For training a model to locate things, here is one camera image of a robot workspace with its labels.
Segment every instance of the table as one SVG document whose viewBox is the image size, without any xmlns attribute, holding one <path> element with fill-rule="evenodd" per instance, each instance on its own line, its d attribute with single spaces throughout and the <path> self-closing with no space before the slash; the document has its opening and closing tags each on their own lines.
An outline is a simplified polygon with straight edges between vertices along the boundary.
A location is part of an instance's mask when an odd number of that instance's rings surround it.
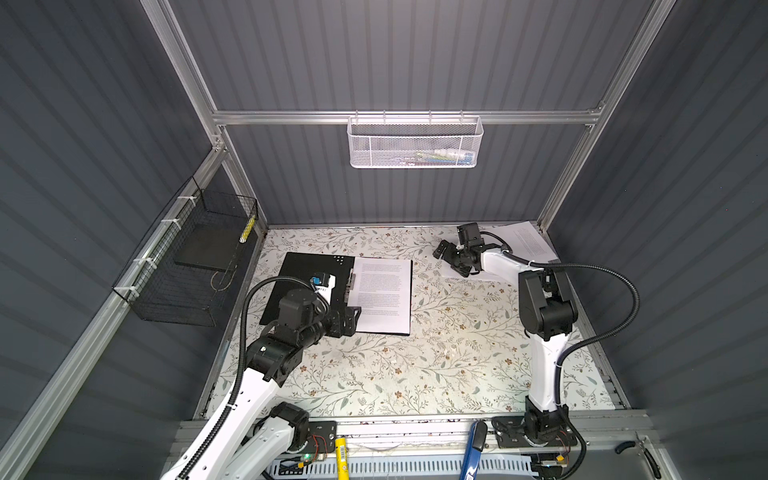
<svg viewBox="0 0 768 480">
<path fill-rule="evenodd" d="M 251 285 L 277 275 L 287 252 L 413 260 L 410 336 L 325 337 L 305 350 L 280 397 L 313 417 L 522 412 L 531 348 L 518 319 L 518 292 L 506 283 L 446 279 L 432 256 L 451 227 L 269 230 Z M 247 342 L 258 337 L 266 286 L 248 311 Z M 239 327 L 214 387 L 207 418 L 237 371 Z M 570 343 L 581 339 L 574 328 Z M 571 409 L 613 409 L 587 349 L 564 364 Z"/>
</svg>

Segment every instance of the gray wall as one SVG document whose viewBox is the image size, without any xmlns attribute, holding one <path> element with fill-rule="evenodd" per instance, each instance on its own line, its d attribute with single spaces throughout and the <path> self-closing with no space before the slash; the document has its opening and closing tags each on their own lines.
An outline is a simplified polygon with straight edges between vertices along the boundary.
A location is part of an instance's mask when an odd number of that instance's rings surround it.
<svg viewBox="0 0 768 480">
<path fill-rule="evenodd" d="M 138 2 L 0 2 L 0 445 L 209 150 Z M 29 478 L 154 474 L 219 335 L 129 316 Z"/>
<path fill-rule="evenodd" d="M 598 105 L 648 0 L 171 2 L 221 110 Z M 344 127 L 231 127 L 271 225 L 535 220 L 581 126 L 486 126 L 478 166 L 354 170 Z"/>
<path fill-rule="evenodd" d="M 768 3 L 678 0 L 555 218 L 561 258 L 613 267 L 644 305 L 604 347 L 684 479 L 768 458 Z M 595 329 L 623 287 L 574 273 Z"/>
</svg>

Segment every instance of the table surface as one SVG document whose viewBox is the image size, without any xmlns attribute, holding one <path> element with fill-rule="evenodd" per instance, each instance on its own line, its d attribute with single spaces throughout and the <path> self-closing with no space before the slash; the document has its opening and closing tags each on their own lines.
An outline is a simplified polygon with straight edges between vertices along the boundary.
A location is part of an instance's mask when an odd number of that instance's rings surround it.
<svg viewBox="0 0 768 480">
<path fill-rule="evenodd" d="M 518 319 L 518 292 L 506 283 L 440 276 L 432 251 L 450 227 L 270 230 L 251 285 L 277 275 L 287 252 L 413 260 L 411 335 L 325 337 L 272 405 L 285 400 L 313 417 L 522 412 L 531 381 L 531 348 Z M 272 291 L 248 312 L 250 343 Z M 225 397 L 237 371 L 239 327 L 208 406 Z M 581 339 L 574 330 L 570 343 Z M 613 409 L 587 349 L 566 359 L 564 400 L 571 409 Z"/>
</svg>

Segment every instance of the white paper sheet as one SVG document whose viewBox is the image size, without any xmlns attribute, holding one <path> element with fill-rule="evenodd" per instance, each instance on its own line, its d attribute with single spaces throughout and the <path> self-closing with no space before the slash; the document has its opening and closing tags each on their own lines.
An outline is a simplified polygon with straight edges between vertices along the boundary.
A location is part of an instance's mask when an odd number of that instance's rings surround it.
<svg viewBox="0 0 768 480">
<path fill-rule="evenodd" d="M 488 231 L 499 235 L 512 248 L 512 252 L 518 257 L 525 258 L 533 262 L 545 263 L 556 260 L 558 256 L 549 247 L 544 237 L 536 230 L 531 222 L 513 223 L 502 227 L 480 227 L 480 230 Z M 483 236 L 486 243 L 496 243 L 498 241 L 493 237 Z M 446 237 L 445 240 L 457 243 L 458 234 Z M 464 278 L 458 272 L 453 270 L 446 262 L 440 265 L 440 276 L 444 278 Z M 477 275 L 470 275 L 469 280 L 482 280 L 485 282 L 507 283 L 504 279 L 493 273 L 480 272 Z"/>
<path fill-rule="evenodd" d="M 358 332 L 411 333 L 411 260 L 355 258 L 347 305 L 362 308 Z"/>
</svg>

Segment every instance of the blue and black tool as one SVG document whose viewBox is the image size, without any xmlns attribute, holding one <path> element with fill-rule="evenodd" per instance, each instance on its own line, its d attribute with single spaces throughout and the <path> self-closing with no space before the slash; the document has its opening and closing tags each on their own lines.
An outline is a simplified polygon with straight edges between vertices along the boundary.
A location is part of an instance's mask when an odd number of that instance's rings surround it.
<svg viewBox="0 0 768 480">
<path fill-rule="evenodd" d="M 464 453 L 462 474 L 458 480 L 475 480 L 480 466 L 480 454 L 485 447 L 485 436 L 488 434 L 488 426 L 482 420 L 472 424 L 469 429 L 469 441 L 467 451 Z"/>
</svg>

